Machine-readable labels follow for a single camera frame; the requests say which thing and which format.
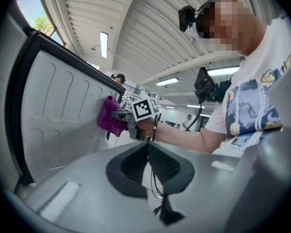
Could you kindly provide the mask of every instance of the graphic print shirt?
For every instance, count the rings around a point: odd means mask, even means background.
[[[280,117],[267,95],[291,67],[291,21],[274,19],[258,48],[240,63],[222,104],[217,104],[206,129],[226,134],[213,154],[241,157],[270,129],[280,129]]]

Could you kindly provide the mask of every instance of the microfiber towel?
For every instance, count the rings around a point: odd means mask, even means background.
[[[112,96],[108,96],[103,103],[100,116],[98,117],[97,125],[100,128],[119,137],[123,130],[128,129],[127,122],[112,118],[112,111],[123,111],[123,109]]]

